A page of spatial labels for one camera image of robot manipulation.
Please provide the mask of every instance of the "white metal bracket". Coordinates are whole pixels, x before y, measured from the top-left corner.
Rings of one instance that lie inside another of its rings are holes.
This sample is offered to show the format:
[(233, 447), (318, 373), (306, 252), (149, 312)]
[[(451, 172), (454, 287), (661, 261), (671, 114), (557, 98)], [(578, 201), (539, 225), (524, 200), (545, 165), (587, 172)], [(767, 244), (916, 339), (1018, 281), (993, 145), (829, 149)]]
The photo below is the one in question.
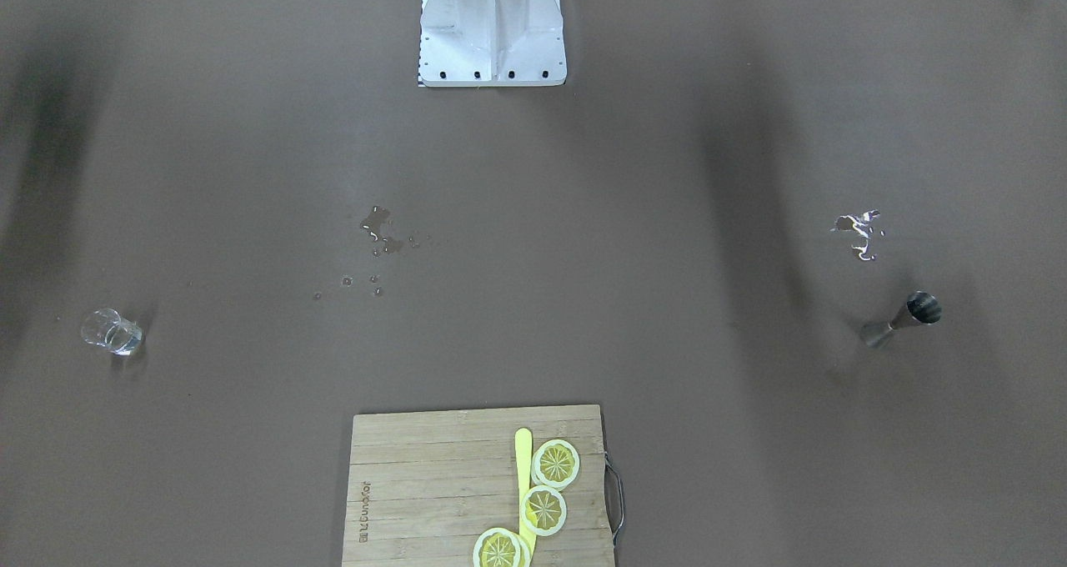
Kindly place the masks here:
[(419, 85), (563, 83), (559, 6), (559, 0), (423, 0)]

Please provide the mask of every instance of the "gray table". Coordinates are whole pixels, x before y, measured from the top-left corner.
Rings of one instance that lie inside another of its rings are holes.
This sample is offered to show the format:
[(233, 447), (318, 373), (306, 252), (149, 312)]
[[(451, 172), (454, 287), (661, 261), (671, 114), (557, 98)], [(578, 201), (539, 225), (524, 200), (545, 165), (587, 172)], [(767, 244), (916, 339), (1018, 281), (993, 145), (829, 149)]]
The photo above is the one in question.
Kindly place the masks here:
[(353, 414), (566, 403), (624, 566), (1067, 563), (1067, 1), (562, 9), (431, 91), (418, 0), (0, 0), (0, 563), (333, 567)]

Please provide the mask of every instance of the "cutting board handle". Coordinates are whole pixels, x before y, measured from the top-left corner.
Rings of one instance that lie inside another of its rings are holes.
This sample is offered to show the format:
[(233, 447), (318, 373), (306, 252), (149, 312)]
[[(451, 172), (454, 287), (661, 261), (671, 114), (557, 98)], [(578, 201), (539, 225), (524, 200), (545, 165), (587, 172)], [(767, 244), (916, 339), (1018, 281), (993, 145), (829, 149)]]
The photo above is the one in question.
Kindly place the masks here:
[[(615, 493), (619, 499), (619, 518), (611, 527), (611, 546), (619, 547), (619, 535), (622, 534), (622, 526), (626, 522), (626, 494), (622, 490), (622, 476), (611, 463), (611, 457), (604, 451), (604, 488), (608, 488), (608, 476), (615, 481)], [(611, 524), (611, 517), (608, 515), (608, 526)]]

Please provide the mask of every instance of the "cutting board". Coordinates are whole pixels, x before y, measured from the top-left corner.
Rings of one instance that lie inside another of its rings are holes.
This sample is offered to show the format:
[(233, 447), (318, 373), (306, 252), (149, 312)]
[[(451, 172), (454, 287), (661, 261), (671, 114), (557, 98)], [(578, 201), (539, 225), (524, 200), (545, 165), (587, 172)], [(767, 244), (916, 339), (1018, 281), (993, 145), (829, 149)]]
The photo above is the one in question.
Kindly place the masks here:
[(356, 415), (343, 566), (469, 567), (484, 530), (517, 532), (519, 427), (534, 451), (563, 438), (582, 458), (563, 529), (538, 537), (531, 565), (615, 567), (596, 405)]

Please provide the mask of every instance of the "water spill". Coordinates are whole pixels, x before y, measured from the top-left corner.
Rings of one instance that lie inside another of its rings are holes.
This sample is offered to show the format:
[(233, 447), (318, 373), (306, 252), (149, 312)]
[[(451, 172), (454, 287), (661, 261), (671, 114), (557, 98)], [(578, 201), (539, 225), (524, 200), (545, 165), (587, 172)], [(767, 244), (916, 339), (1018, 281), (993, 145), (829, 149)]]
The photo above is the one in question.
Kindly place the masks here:
[(838, 217), (838, 221), (834, 222), (831, 232), (853, 232), (860, 237), (859, 242), (853, 245), (853, 250), (856, 251), (856, 258), (863, 262), (875, 261), (878, 255), (871, 250), (871, 240), (877, 237), (885, 237), (886, 231), (878, 230), (873, 224), (872, 221), (881, 215), (877, 210), (869, 210), (860, 215), (842, 215)]
[(382, 238), (382, 241), (385, 242), (385, 247), (382, 248), (382, 252), (386, 254), (388, 254), (389, 252), (396, 254), (397, 252), (400, 252), (400, 249), (403, 248), (403, 241), (391, 238), (388, 236)]
[(382, 224), (389, 218), (389, 211), (381, 206), (370, 209), (370, 215), (360, 222), (360, 227), (367, 231), (370, 241), (377, 242), (382, 239)]

